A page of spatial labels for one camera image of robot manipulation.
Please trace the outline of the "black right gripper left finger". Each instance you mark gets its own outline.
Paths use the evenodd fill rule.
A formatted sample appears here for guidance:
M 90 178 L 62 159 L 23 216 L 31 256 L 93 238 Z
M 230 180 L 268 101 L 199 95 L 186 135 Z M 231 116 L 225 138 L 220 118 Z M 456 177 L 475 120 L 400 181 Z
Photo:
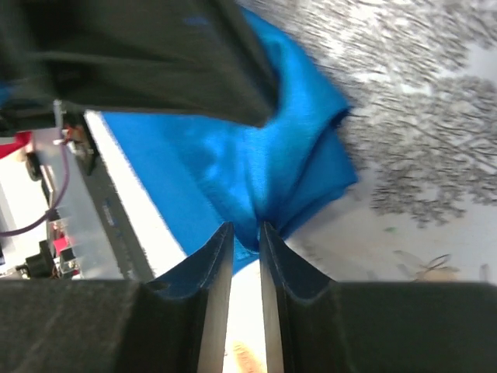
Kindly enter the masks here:
M 3 372 L 219 372 L 233 263 L 223 224 L 149 283 L 3 280 Z

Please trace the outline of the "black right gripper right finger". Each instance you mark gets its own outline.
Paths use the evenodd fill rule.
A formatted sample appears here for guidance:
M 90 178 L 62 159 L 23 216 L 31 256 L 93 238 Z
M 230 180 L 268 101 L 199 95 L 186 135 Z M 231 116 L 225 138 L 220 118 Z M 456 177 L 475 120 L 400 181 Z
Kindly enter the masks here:
M 260 229 L 270 372 L 494 372 L 496 288 L 337 282 Z

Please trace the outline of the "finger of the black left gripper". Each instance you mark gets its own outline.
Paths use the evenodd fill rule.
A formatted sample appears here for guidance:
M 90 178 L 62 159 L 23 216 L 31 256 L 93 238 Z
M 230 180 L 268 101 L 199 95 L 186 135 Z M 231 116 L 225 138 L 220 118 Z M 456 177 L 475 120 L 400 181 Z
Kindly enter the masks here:
M 3 1 L 16 122 L 69 110 L 200 114 L 261 127 L 279 82 L 234 1 Z

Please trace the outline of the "blue satin napkin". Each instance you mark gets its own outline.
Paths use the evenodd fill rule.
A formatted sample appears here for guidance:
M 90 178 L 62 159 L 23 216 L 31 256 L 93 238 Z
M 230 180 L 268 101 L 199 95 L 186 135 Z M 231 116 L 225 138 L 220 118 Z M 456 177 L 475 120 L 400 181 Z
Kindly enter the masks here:
M 256 260 L 259 226 L 287 238 L 357 181 L 337 134 L 345 96 L 282 30 L 244 11 L 280 79 L 264 128 L 208 117 L 104 113 L 103 119 L 186 255 L 226 221 L 234 268 Z

